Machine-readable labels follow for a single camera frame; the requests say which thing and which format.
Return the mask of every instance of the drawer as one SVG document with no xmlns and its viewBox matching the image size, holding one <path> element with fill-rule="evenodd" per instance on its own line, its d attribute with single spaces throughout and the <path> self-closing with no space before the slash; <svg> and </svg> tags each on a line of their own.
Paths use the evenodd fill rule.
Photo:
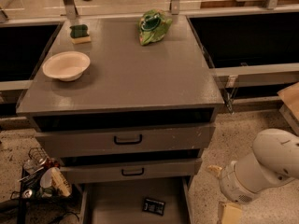
<svg viewBox="0 0 299 224">
<path fill-rule="evenodd" d="M 143 211 L 145 198 L 165 202 L 162 216 Z M 184 178 L 86 185 L 80 224 L 193 224 Z"/>
<path fill-rule="evenodd" d="M 211 124 L 126 131 L 68 131 L 37 133 L 36 139 L 55 158 L 162 150 L 203 149 L 215 127 Z"/>
<path fill-rule="evenodd" d="M 82 184 L 170 176 L 193 176 L 198 173 L 201 163 L 201 159 L 136 161 L 62 167 L 61 171 L 68 182 Z"/>
</svg>

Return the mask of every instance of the gray surface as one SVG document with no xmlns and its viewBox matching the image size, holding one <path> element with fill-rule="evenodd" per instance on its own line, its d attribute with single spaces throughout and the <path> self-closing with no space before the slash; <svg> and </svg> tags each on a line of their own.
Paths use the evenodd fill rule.
<svg viewBox="0 0 299 224">
<path fill-rule="evenodd" d="M 193 176 L 198 173 L 201 163 L 201 159 L 132 161 L 62 167 L 62 172 L 70 183 L 97 183 L 169 176 Z"/>
<path fill-rule="evenodd" d="M 92 43 L 79 45 L 71 43 L 66 21 L 49 56 L 81 51 L 91 58 L 91 66 L 74 82 L 53 80 L 40 69 L 18 113 L 221 104 L 221 95 L 185 16 L 173 20 L 164 40 L 146 47 L 138 41 L 138 18 L 76 21 L 89 26 L 92 38 Z"/>
<path fill-rule="evenodd" d="M 153 152 L 164 150 L 204 149 L 208 146 L 215 127 L 202 125 L 168 129 L 137 131 L 73 131 L 37 133 L 36 139 L 52 157 L 79 157 L 117 153 Z M 114 137 L 141 140 L 139 144 L 117 145 Z"/>
</svg>

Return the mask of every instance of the cabinet top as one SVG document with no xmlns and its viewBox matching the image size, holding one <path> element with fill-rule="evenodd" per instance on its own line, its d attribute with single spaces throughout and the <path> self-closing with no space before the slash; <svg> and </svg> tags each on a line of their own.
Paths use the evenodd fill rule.
<svg viewBox="0 0 299 224">
<path fill-rule="evenodd" d="M 17 108 L 20 115 L 212 107 L 223 103 L 185 16 L 173 16 L 165 38 L 139 44 L 139 18 L 84 19 L 91 43 L 74 45 L 66 21 L 45 61 L 64 51 L 80 51 L 90 67 L 76 81 L 37 72 Z"/>
</svg>

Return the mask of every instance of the drawer handle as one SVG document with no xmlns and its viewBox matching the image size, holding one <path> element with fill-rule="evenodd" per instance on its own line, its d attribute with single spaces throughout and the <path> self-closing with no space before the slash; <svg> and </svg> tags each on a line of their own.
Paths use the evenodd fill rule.
<svg viewBox="0 0 299 224">
<path fill-rule="evenodd" d="M 140 134 L 135 140 L 122 141 L 117 136 L 114 136 L 114 143 L 118 146 L 138 145 L 142 142 L 142 134 Z"/>
<path fill-rule="evenodd" d="M 144 174 L 144 168 L 140 170 L 138 173 L 133 173 L 133 171 L 125 171 L 121 169 L 121 174 L 124 176 L 132 176 L 132 175 L 143 175 Z"/>
</svg>

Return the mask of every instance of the gray cabinet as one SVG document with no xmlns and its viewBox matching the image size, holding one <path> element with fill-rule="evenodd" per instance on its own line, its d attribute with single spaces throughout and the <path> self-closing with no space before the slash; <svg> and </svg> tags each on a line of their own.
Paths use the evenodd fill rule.
<svg viewBox="0 0 299 224">
<path fill-rule="evenodd" d="M 38 71 L 20 102 L 40 145 L 83 185 L 82 223 L 192 223 L 185 194 L 223 100 L 186 17 L 173 19 L 147 47 L 137 18 L 79 21 L 92 37 L 81 45 L 66 21 L 49 56 L 81 51 L 91 66 L 74 82 Z M 142 212 L 146 196 L 166 202 L 163 217 Z"/>
</svg>

